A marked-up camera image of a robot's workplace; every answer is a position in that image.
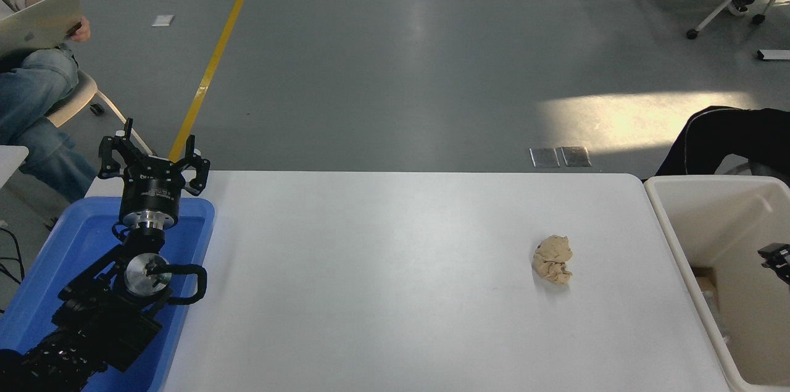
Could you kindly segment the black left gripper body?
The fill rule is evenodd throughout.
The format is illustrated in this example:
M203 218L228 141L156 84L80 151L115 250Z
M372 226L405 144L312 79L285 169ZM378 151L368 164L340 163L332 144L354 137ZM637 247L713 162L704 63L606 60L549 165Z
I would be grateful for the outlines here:
M121 217L143 211L156 211L169 217L180 212L181 190L185 178L172 162L152 156L126 162L120 203Z

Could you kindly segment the person's hand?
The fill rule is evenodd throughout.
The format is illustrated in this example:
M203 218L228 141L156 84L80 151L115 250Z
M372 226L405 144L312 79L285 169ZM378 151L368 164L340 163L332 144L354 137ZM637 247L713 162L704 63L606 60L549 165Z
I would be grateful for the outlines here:
M89 20L85 16L81 16L81 20L69 29L67 34L68 40L77 41L77 43L90 40L91 26Z

